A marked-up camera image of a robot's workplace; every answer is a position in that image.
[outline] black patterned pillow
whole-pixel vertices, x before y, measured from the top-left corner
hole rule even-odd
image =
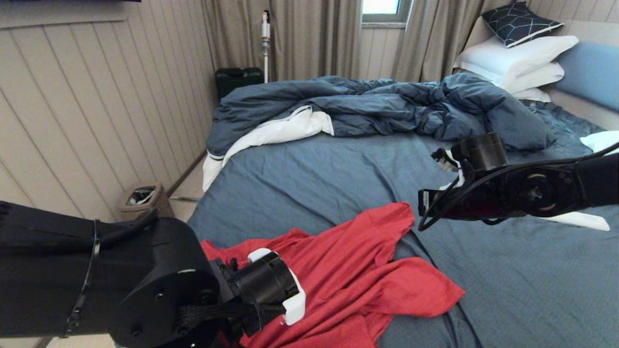
[[[524,2],[498,7],[482,14],[482,17],[507,48],[546,36],[563,25],[534,14]]]

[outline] curtain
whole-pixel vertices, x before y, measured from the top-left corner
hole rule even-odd
[[[451,75],[475,20],[510,0],[413,0],[392,77],[438,81]]]
[[[357,78],[361,0],[204,0],[215,68],[262,67],[262,12],[271,12],[269,80]]]

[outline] wooden panel wall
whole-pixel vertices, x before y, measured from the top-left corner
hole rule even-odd
[[[619,0],[530,0],[529,8],[552,20],[619,23]]]
[[[361,79],[389,79],[404,28],[361,30]]]
[[[122,22],[0,30],[0,200],[113,221],[138,181],[169,188],[216,107],[200,0]]]

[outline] wastebasket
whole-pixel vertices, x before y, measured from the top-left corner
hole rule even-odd
[[[130,187],[118,203],[118,210],[123,221],[134,220],[143,212],[156,207],[160,217],[174,217],[168,196],[163,185],[158,182],[139,183]]]

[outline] red shirt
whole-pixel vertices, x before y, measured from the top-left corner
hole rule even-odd
[[[405,202],[369,209],[318,236],[291,229],[272,240],[229,249],[202,249],[209,259],[247,264],[247,255],[278,252],[306,292],[305,316],[294,325],[275,319],[241,344],[260,347],[376,347],[394,315],[432,317],[447,312],[464,291],[421,258],[393,261],[397,241],[415,221]]]

